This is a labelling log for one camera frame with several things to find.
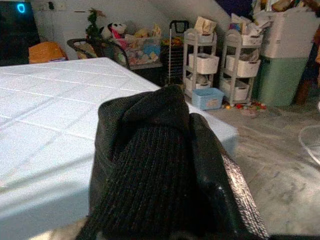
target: houseplant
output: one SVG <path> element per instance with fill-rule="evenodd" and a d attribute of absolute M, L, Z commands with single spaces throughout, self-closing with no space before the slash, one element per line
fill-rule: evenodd
<path fill-rule="evenodd" d="M 97 26 L 97 17 L 103 17 L 105 18 L 106 15 L 100 10 L 96 10 L 94 8 L 91 8 L 89 10 L 90 14 L 88 16 L 88 21 L 91 23 L 86 29 L 86 37 L 87 39 L 94 41 L 94 40 L 102 40 L 103 37 L 101 35 L 101 32 L 103 31 L 104 27 L 98 27 Z"/>

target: white tablecloth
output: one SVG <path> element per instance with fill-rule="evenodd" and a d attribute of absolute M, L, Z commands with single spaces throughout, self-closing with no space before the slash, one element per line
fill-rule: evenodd
<path fill-rule="evenodd" d="M 108 58 L 0 67 L 0 239 L 83 218 L 99 105 L 158 88 Z M 233 154 L 237 131 L 189 109 Z"/>

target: paper bag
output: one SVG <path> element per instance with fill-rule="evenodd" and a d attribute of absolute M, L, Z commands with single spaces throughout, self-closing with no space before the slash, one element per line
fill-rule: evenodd
<path fill-rule="evenodd" d="M 202 35 L 212 34 L 216 28 L 217 23 L 209 19 L 198 16 L 194 29 Z"/>

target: black wicker chair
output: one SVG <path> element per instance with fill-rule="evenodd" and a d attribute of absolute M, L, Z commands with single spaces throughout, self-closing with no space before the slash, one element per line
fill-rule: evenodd
<path fill-rule="evenodd" d="M 130 69 L 126 52 L 118 44 L 108 40 L 90 40 L 86 38 L 74 38 L 66 42 L 77 53 L 85 55 L 85 58 L 109 58 L 118 64 Z"/>

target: scattered toys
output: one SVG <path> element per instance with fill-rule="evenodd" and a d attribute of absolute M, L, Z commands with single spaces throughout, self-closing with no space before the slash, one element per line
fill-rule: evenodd
<path fill-rule="evenodd" d="M 264 103 L 260 103 L 260 102 L 253 102 L 251 105 L 244 105 L 244 104 L 238 103 L 234 107 L 236 109 L 243 110 L 241 114 L 249 117 L 256 117 L 258 112 L 264 112 L 267 109 L 267 106 Z M 222 108 L 230 110 L 233 107 L 230 106 L 229 104 L 224 104 L 222 105 Z"/>

